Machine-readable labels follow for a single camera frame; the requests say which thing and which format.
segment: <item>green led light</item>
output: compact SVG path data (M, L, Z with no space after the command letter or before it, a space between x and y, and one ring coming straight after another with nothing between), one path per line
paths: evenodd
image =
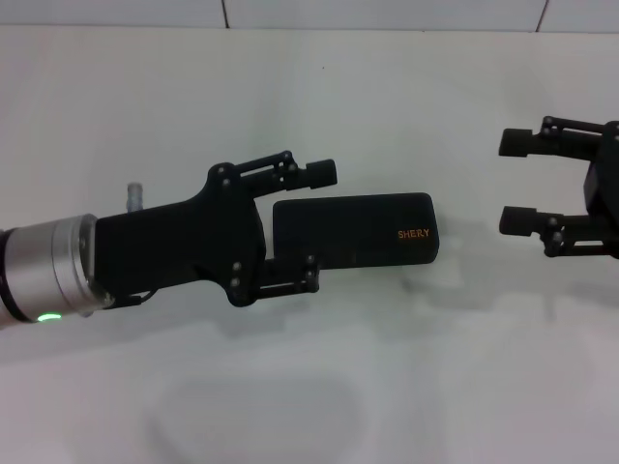
M41 316L39 316L39 319L37 319L39 322L45 322L45 321L50 321L52 319L61 319L62 316L60 314L54 314L53 312L49 312L48 314L42 314Z

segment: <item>black rectangular box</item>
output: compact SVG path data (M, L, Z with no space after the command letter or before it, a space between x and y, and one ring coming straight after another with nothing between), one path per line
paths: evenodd
M427 264L439 247L426 193L280 201L273 241L276 256L315 256L322 269Z

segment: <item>white table surface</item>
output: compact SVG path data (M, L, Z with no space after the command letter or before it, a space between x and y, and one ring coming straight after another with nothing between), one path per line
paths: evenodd
M212 283L0 333L0 461L616 463L619 265L502 237L503 206L580 214L586 164L500 159L504 128L619 118L619 36L0 27L4 228L196 193L289 149L336 187L426 191L428 266L316 295Z

